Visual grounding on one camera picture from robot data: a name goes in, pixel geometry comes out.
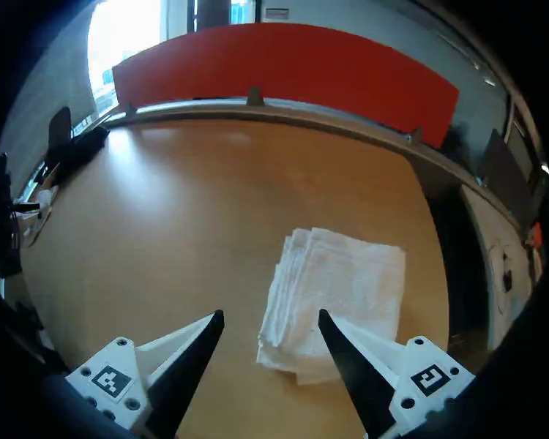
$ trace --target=wall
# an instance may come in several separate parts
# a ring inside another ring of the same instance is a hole
[[[289,8],[289,23],[323,26],[370,38],[423,63],[460,91],[452,125],[462,126],[468,161],[476,169],[493,128],[504,133],[507,94],[484,82],[484,73],[435,29],[374,0],[264,0]]]
[[[17,197],[48,146],[51,118],[64,106],[75,125],[95,112],[87,66],[87,33],[94,4],[84,9],[46,49],[20,89],[0,138]]]

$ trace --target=screw hole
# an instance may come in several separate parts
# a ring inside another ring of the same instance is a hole
[[[124,405],[126,405],[128,410],[138,410],[139,408],[141,408],[141,404],[134,398],[128,398],[124,402]]]
[[[116,419],[116,416],[115,416],[112,412],[110,412],[109,410],[104,410],[104,411],[102,412],[102,415],[104,415],[104,416],[105,416],[106,418],[108,418],[108,419],[111,419],[112,421],[113,421],[114,419]]]
[[[405,398],[400,402],[402,408],[413,408],[415,406],[415,400],[412,398]]]

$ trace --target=white towel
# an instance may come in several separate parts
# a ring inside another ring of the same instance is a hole
[[[405,253],[329,230],[296,229],[269,289],[256,361],[297,383],[339,377],[317,322],[325,308],[394,340],[404,291]]]

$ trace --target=red panel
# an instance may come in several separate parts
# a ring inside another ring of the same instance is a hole
[[[206,29],[113,68],[120,105],[194,97],[263,96],[325,105],[402,132],[422,127],[439,147],[458,90],[387,46],[341,31],[287,23]]]

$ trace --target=black object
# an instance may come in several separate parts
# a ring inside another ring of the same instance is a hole
[[[53,170],[57,165],[57,173],[53,186],[63,184],[84,165],[87,165],[104,147],[105,139],[110,130],[95,127],[91,131],[73,138],[68,144],[53,147],[47,151],[45,164]]]
[[[173,439],[224,329],[217,310],[193,343],[149,389],[152,413],[146,428],[159,439]]]
[[[531,198],[529,183],[520,170],[515,156],[499,135],[492,130],[488,147],[478,167],[478,177],[486,187],[509,209],[526,235],[537,210]]]
[[[0,277],[20,273],[20,236],[10,194],[8,156],[0,154]]]
[[[389,411],[395,390],[346,339],[325,309],[319,311],[318,326],[368,436],[377,438],[395,423]]]

